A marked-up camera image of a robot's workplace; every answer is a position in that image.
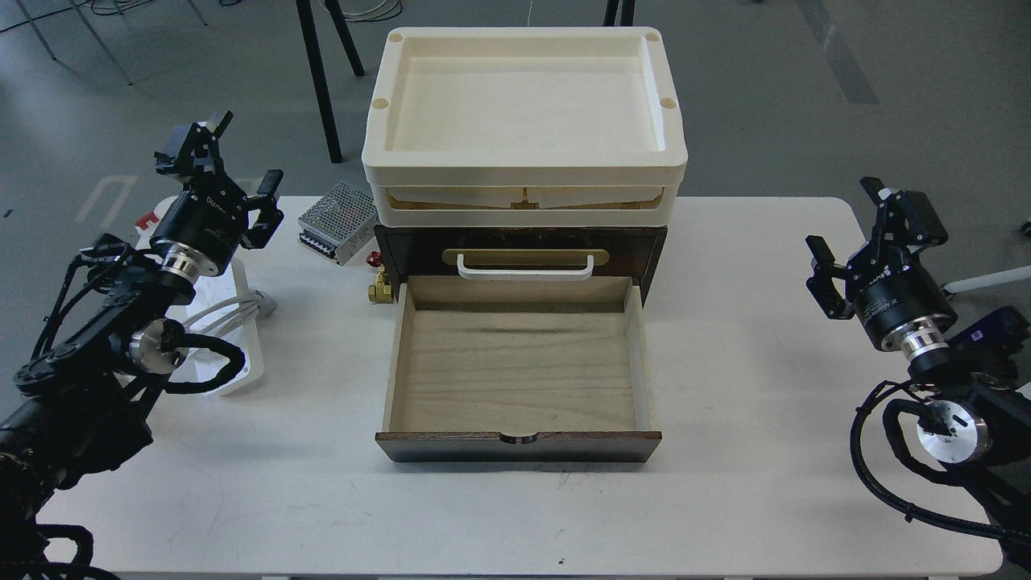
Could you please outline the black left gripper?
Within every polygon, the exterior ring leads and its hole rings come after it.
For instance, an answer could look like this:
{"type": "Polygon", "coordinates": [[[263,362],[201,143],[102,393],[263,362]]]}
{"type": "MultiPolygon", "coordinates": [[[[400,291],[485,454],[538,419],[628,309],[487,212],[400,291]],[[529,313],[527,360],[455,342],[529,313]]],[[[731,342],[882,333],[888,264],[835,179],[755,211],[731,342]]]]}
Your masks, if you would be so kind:
{"type": "Polygon", "coordinates": [[[224,274],[239,247],[263,249],[284,219],[276,195],[281,169],[267,170],[251,197],[226,172],[219,139],[233,118],[224,110],[177,125],[163,150],[155,152],[155,171],[180,181],[182,191],[149,237],[149,247],[165,271],[182,278],[224,274]]]}

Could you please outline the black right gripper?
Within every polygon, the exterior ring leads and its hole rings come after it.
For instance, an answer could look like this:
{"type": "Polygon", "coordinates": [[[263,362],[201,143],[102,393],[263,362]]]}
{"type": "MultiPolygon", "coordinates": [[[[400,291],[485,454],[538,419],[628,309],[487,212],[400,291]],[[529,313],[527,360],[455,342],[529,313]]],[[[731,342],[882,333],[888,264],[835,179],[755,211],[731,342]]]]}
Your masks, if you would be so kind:
{"type": "Polygon", "coordinates": [[[947,241],[946,228],[923,192],[887,187],[875,176],[860,184],[877,209],[869,241],[844,269],[822,236],[806,236],[813,275],[805,286],[828,319],[857,315],[877,351],[947,348],[943,333],[957,315],[920,261],[923,250],[947,241]],[[846,280],[846,298],[834,280],[846,280]]]}

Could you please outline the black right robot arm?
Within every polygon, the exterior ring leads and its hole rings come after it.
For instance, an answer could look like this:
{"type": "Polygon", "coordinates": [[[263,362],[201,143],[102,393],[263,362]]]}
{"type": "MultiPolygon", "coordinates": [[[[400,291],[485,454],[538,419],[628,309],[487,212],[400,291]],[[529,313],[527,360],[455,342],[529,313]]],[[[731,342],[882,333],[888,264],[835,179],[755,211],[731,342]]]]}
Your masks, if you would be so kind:
{"type": "Polygon", "coordinates": [[[1006,557],[1029,568],[1029,493],[996,474],[1029,458],[1029,400],[1019,390],[1013,355],[1029,323],[1001,307],[952,338],[957,322],[950,291],[935,282],[920,255],[947,241],[946,228],[920,191],[860,181],[876,207],[865,245],[836,262],[824,238],[807,236],[813,274],[805,285],[831,320],[857,318],[874,349],[907,359],[904,382],[886,379],[855,408],[849,452],[862,484],[907,521],[998,542],[1006,557]],[[906,470],[977,499],[990,524],[942,514],[894,493],[867,465],[862,434],[882,411],[892,455],[906,470]]]}

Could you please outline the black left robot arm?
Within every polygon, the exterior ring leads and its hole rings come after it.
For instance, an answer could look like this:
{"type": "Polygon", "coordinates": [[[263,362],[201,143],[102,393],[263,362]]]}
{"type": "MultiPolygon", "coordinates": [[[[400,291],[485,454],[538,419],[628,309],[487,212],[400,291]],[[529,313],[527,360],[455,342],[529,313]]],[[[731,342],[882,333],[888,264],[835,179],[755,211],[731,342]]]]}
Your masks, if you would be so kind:
{"type": "Polygon", "coordinates": [[[4,579],[110,579],[95,568],[93,535],[37,516],[86,474],[117,470],[152,442],[160,396],[213,393],[246,366],[225,339],[167,317],[195,283],[227,271],[239,247],[265,247],[284,219],[269,170],[250,196],[225,170],[220,140],[231,111],[174,127],[155,170],[182,190],[137,249],[104,234],[67,268],[31,359],[16,372],[23,405],[2,422],[4,579]]]}

